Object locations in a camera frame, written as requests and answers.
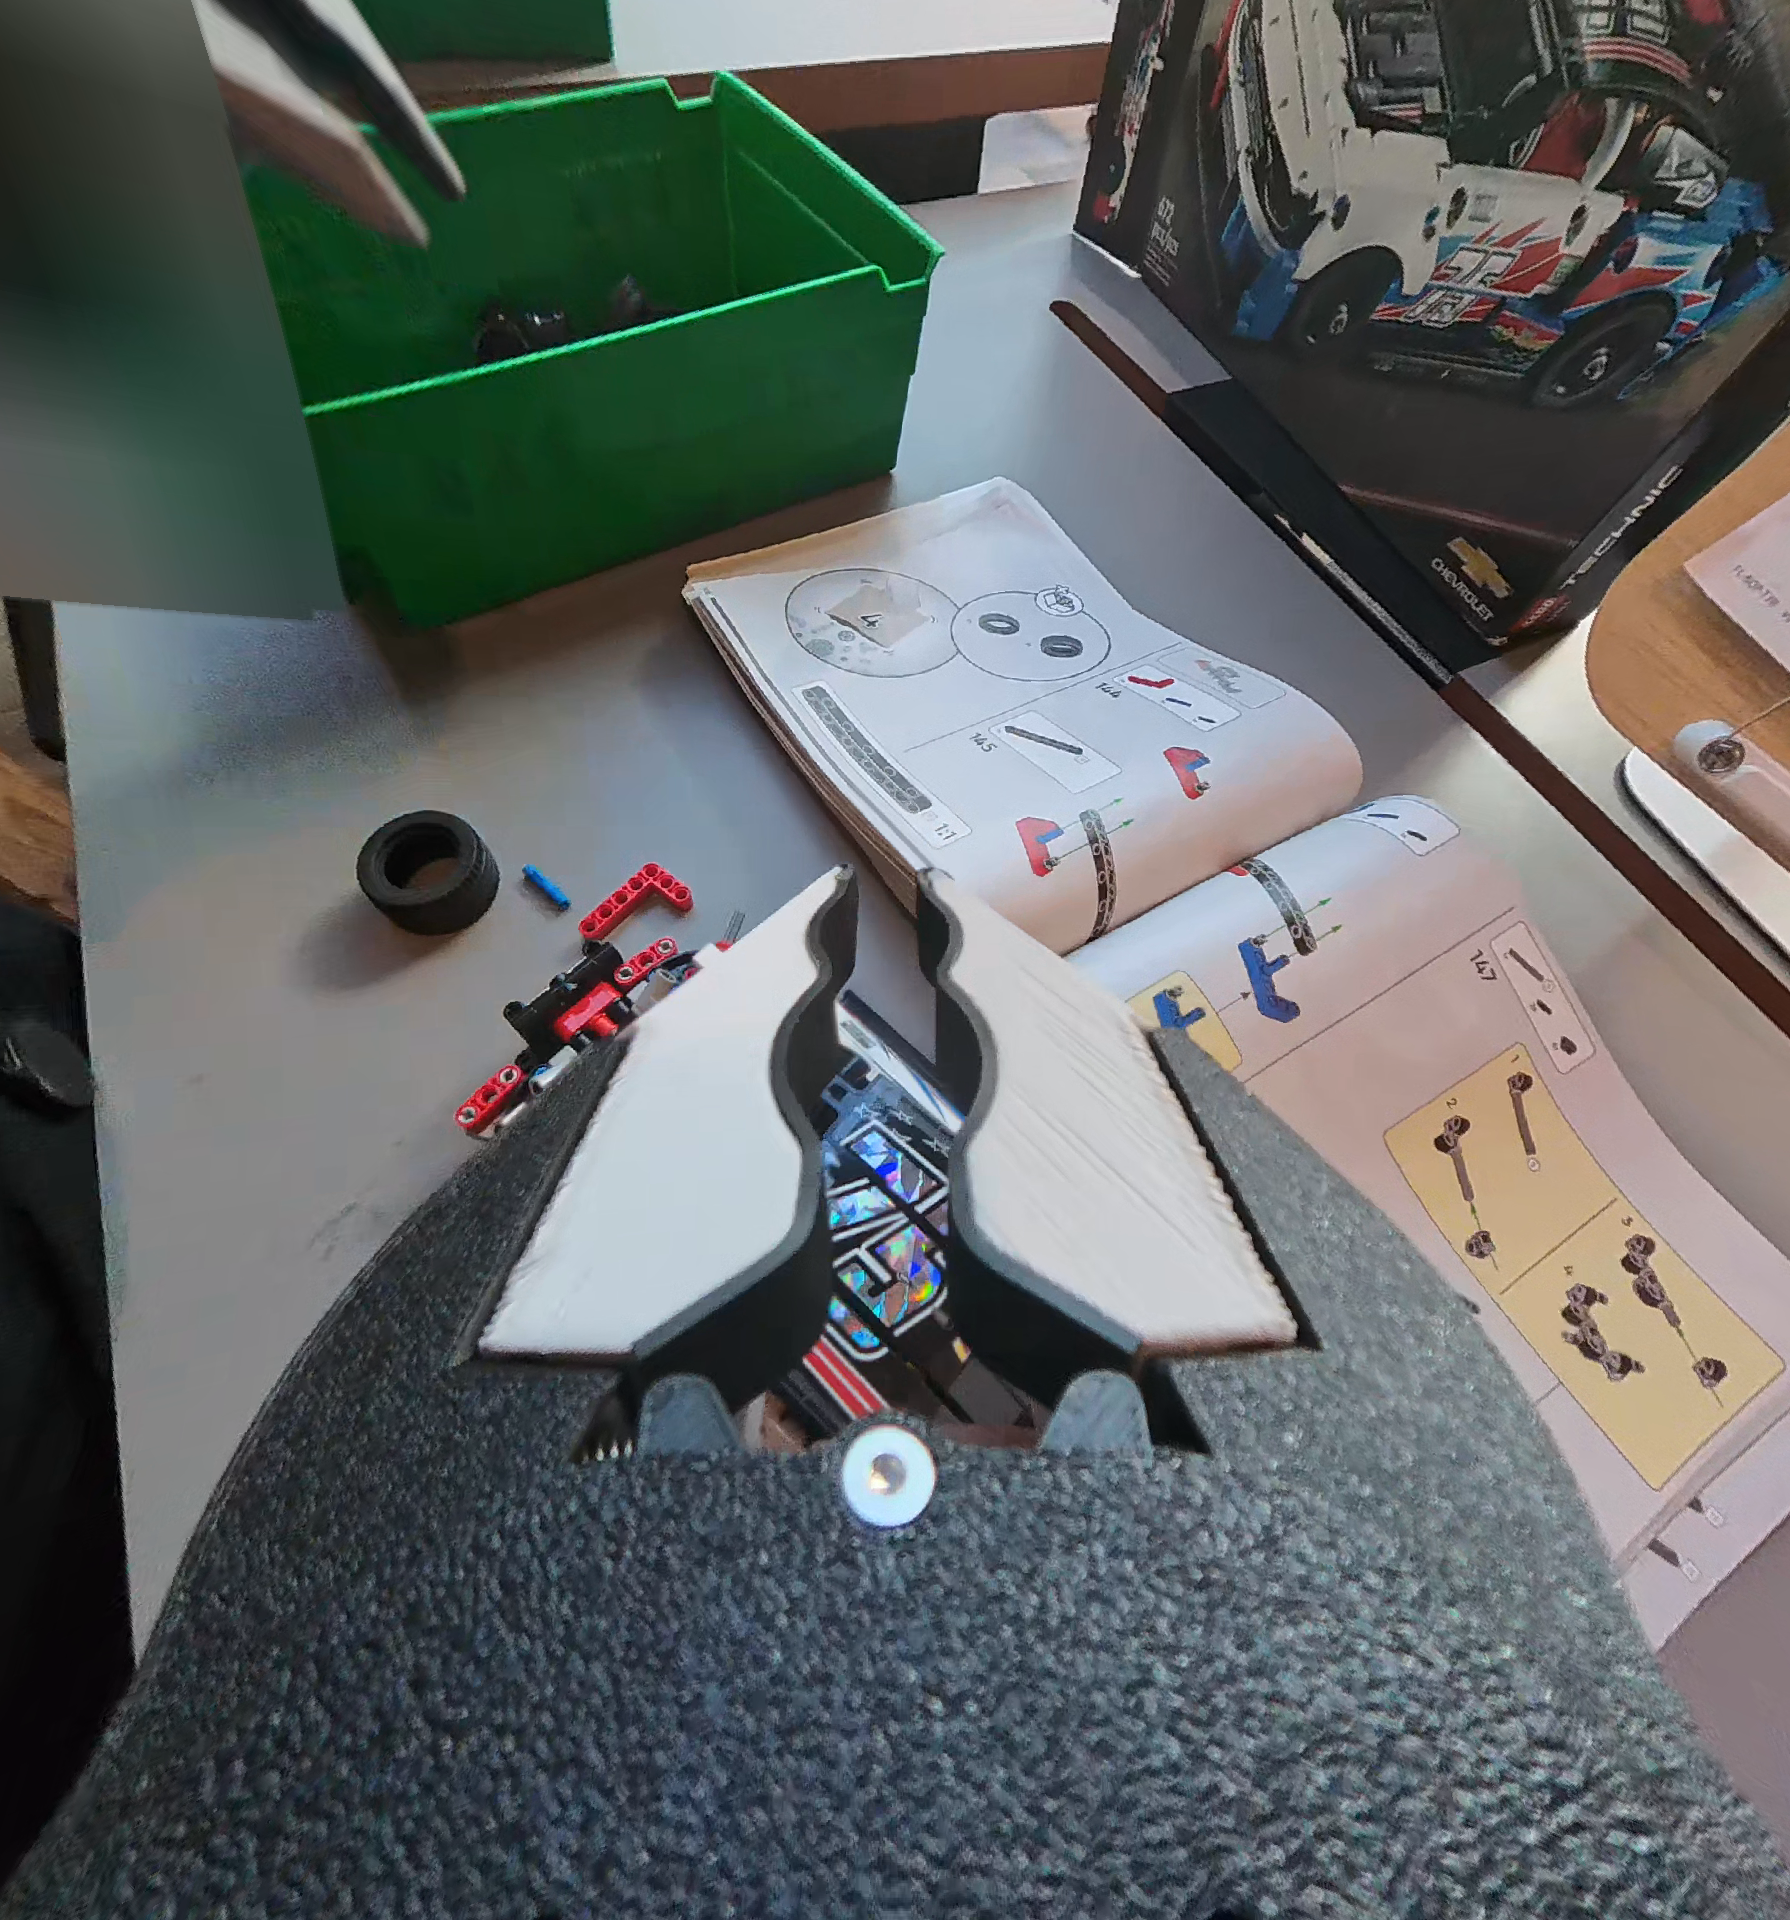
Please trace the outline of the black rubber tire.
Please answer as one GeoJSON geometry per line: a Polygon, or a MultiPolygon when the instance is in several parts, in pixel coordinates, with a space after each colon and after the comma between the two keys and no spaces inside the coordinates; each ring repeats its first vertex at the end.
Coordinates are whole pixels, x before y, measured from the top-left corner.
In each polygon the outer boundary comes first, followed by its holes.
{"type": "Polygon", "coordinates": [[[398,931],[445,938],[497,901],[499,867],[463,819],[419,809],[378,827],[354,858],[361,898],[398,931]]]}

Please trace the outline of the toy brick race car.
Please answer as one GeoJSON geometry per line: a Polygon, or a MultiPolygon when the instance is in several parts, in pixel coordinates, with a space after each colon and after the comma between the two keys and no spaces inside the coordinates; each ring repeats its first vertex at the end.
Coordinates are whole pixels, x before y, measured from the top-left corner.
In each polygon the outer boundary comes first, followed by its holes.
{"type": "MultiPolygon", "coordinates": [[[[488,1139],[597,1045],[653,1011],[731,947],[659,938],[632,956],[604,943],[531,1000],[504,1009],[522,1047],[455,1109],[488,1139]]],[[[931,1425],[1013,1428],[1021,1401],[993,1381],[949,1319],[949,1153],[961,1113],[933,1069],[859,996],[834,1002],[840,1063],[815,1126],[831,1252],[819,1341],[741,1421],[766,1450],[800,1452],[848,1425],[902,1412],[931,1425]]]]}

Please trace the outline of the grey desk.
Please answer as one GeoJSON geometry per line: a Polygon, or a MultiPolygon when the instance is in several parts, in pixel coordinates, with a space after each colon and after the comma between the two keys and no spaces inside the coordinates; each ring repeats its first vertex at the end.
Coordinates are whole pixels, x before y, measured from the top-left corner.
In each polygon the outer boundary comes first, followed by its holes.
{"type": "Polygon", "coordinates": [[[1679,1147],[1790,1252],[1790,1049],[1689,898],[1466,683],[1433,693],[1057,297],[1052,192],[945,244],[892,484],[455,633],[73,609],[68,774],[142,1673],[0,1916],[1790,1916],[1790,1868],[1590,1548],[1524,1396],[1221,1094],[1320,1352],[1179,1372],[1212,1452],[944,1444],[914,1526],[831,1452],[578,1462],[602,1391],[458,1362],[497,1203],[580,1117],[451,1144],[568,937],[356,895],[406,807],[701,918],[851,857],[686,565],[991,474],[1143,613],[1281,674],[1516,874],[1679,1147]]]}

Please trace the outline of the red angled brick beam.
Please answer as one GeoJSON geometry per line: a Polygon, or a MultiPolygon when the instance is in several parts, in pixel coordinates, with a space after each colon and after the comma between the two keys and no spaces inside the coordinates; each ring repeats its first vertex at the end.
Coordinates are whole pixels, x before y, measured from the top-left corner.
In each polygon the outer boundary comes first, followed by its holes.
{"type": "Polygon", "coordinates": [[[651,906],[663,906],[679,917],[693,912],[690,887],[659,863],[641,864],[597,901],[578,922],[580,941],[606,945],[618,926],[651,906]]]}

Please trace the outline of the adjoining white desk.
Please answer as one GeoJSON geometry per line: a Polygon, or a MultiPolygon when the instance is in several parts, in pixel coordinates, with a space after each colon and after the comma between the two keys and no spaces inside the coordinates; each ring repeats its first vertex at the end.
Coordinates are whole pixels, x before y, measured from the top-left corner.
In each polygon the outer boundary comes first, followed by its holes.
{"type": "Polygon", "coordinates": [[[1603,718],[1586,634],[1484,662],[1443,701],[1790,1042],[1790,873],[1603,718]]]}

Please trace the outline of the green plastic bin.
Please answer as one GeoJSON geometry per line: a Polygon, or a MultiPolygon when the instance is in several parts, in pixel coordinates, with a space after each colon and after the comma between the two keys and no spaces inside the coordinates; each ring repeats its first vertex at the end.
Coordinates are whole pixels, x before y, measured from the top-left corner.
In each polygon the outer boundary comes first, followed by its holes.
{"type": "Polygon", "coordinates": [[[887,472],[940,246],[737,77],[432,119],[467,187],[424,250],[245,197],[345,600],[438,627],[887,472]],[[679,318],[472,366],[499,302],[679,318]]]}
{"type": "Polygon", "coordinates": [[[485,60],[606,64],[609,3],[356,3],[398,64],[485,60]]]}

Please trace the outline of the pile of brick parts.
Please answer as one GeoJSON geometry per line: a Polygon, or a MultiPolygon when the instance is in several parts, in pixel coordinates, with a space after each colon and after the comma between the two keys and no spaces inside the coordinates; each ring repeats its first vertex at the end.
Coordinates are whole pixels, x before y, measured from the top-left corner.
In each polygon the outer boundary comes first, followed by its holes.
{"type": "Polygon", "coordinates": [[[517,363],[679,321],[682,316],[682,307],[651,300],[644,285],[632,275],[621,277],[607,291],[600,316],[590,321],[578,321],[560,307],[519,307],[492,300],[475,318],[469,365],[489,368],[517,363]]]}

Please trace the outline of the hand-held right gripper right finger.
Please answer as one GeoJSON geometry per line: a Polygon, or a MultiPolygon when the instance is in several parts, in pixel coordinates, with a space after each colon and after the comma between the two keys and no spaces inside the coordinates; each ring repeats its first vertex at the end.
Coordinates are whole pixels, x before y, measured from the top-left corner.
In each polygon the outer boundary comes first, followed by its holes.
{"type": "Polygon", "coordinates": [[[1020,1391],[1274,1352],[1297,1316],[1123,1000],[944,871],[916,878],[956,1332],[1020,1391]]]}

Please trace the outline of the open instruction booklet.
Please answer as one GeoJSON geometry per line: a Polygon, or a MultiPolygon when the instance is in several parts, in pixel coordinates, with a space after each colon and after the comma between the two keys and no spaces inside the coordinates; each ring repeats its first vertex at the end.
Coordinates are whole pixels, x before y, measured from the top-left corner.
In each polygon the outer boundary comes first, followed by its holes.
{"type": "Polygon", "coordinates": [[[1790,1516],[1790,1261],[1675,1150],[1508,871],[1020,487],[691,567],[903,904],[936,869],[1307,1140],[1477,1309],[1654,1648],[1790,1516]]]}

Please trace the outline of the wooden document stand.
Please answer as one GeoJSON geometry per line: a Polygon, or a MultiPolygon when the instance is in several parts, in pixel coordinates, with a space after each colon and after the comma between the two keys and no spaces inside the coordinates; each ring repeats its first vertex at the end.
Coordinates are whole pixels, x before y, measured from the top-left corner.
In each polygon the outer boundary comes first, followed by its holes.
{"type": "Polygon", "coordinates": [[[1607,590],[1584,670],[1649,827],[1790,968],[1790,670],[1688,565],[1790,494],[1790,419],[1607,590]]]}

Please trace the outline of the black toy car box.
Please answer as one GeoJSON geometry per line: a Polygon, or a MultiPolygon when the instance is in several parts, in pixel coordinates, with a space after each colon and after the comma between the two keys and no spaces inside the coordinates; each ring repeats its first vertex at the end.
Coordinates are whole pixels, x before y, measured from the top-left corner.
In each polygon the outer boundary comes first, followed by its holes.
{"type": "Polygon", "coordinates": [[[1123,3],[1073,228],[1468,666],[1790,419],[1790,3],[1123,3]]]}

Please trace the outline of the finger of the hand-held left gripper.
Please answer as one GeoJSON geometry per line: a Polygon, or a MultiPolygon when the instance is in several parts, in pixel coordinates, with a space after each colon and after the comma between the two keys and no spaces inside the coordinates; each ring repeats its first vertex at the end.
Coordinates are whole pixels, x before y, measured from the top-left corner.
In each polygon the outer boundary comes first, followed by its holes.
{"type": "Polygon", "coordinates": [[[239,161],[269,165],[361,228],[428,246],[428,224],[364,134],[253,26],[205,23],[205,54],[239,161]]]}
{"type": "Polygon", "coordinates": [[[321,93],[364,108],[368,124],[442,198],[467,197],[458,165],[354,3],[295,3],[293,36],[306,77],[321,93]]]}

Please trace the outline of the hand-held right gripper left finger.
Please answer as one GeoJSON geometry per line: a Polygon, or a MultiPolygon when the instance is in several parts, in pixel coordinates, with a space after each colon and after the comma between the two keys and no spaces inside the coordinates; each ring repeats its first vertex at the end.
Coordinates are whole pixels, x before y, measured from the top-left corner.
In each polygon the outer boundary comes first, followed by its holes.
{"type": "Polygon", "coordinates": [[[633,1399],[696,1376],[740,1409],[811,1351],[834,1288],[817,1110],[855,956],[858,877],[834,867],[611,1045],[480,1361],[615,1372],[633,1399]]]}

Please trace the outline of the wooden-edged table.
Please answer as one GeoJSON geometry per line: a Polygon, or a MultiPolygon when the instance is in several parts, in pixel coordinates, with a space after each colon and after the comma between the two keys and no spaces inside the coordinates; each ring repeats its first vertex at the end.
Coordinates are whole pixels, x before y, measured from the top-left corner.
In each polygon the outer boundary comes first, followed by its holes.
{"type": "MultiPolygon", "coordinates": [[[[986,126],[1003,114],[1094,108],[1108,44],[737,64],[735,77],[899,205],[975,195],[986,126]]],[[[696,60],[546,64],[418,60],[406,85],[428,110],[497,104],[578,88],[663,80],[703,99],[715,64],[696,60]]]]}

